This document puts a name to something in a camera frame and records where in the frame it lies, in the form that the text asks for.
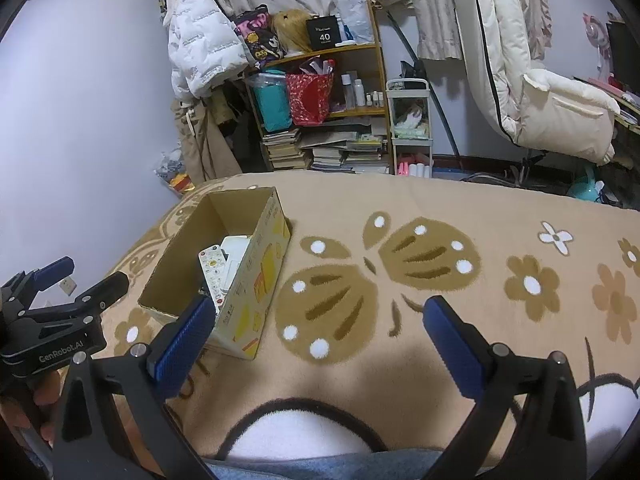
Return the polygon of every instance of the metal screw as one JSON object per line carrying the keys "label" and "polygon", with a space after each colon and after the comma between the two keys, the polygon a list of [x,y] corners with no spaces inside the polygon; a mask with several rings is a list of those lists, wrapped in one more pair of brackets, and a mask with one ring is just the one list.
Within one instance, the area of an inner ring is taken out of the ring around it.
{"label": "metal screw", "polygon": [[133,357],[142,357],[146,354],[146,345],[144,343],[138,343],[131,347],[129,353],[133,355]]}
{"label": "metal screw", "polygon": [[491,347],[491,350],[498,357],[507,357],[507,355],[511,353],[511,350],[509,350],[509,347],[503,343],[496,343]]}
{"label": "metal screw", "polygon": [[86,359],[86,354],[84,352],[77,352],[74,355],[74,363],[79,365],[80,363],[84,363],[84,360]]}
{"label": "metal screw", "polygon": [[566,355],[559,351],[553,352],[551,358],[559,365],[563,365],[566,362]]}

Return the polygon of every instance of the khaki pants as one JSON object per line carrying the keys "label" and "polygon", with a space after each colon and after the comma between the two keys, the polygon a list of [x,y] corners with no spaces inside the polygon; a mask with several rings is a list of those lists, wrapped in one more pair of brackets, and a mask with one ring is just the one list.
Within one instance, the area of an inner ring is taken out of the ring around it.
{"label": "khaki pants", "polygon": [[216,124],[210,98],[197,101],[189,108],[180,108],[180,103],[174,101],[171,108],[184,163],[194,184],[242,173]]}

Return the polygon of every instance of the red bag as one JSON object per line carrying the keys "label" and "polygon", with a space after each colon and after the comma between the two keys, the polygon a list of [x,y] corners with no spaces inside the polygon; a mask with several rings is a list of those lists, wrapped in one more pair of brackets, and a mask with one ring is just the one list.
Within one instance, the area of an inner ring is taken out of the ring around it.
{"label": "red bag", "polygon": [[291,117],[296,126],[319,126],[329,115],[334,75],[287,74]]}

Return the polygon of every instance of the teal object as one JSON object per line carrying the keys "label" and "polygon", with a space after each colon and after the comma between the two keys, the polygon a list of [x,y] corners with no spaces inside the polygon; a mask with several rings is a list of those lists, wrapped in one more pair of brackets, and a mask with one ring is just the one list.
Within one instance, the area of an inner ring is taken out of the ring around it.
{"label": "teal object", "polygon": [[567,196],[584,200],[585,202],[600,202],[600,192],[603,187],[602,183],[596,182],[593,166],[586,165],[584,171],[587,175],[574,182]]}
{"label": "teal object", "polygon": [[[265,70],[267,73],[285,75],[281,70]],[[286,84],[269,85],[254,88],[255,99],[264,121],[264,129],[268,132],[285,130],[292,124],[289,98]]]}

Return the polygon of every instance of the stack of books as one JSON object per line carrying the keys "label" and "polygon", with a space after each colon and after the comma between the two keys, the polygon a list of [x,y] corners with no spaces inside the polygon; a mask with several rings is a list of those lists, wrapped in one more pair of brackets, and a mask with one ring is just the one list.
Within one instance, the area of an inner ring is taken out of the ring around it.
{"label": "stack of books", "polygon": [[262,142],[267,147],[274,170],[305,170],[308,168],[310,157],[303,150],[300,150],[299,138],[299,128],[264,136]]}
{"label": "stack of books", "polygon": [[353,173],[388,173],[389,156],[379,153],[350,153],[344,161]]}
{"label": "stack of books", "polygon": [[312,170],[340,171],[344,155],[338,148],[313,148],[314,163]]}
{"label": "stack of books", "polygon": [[332,121],[315,128],[305,128],[300,148],[313,156],[311,170],[388,173],[389,157],[383,155],[385,142],[385,120],[380,124],[372,124],[370,119],[344,124],[343,121]]}

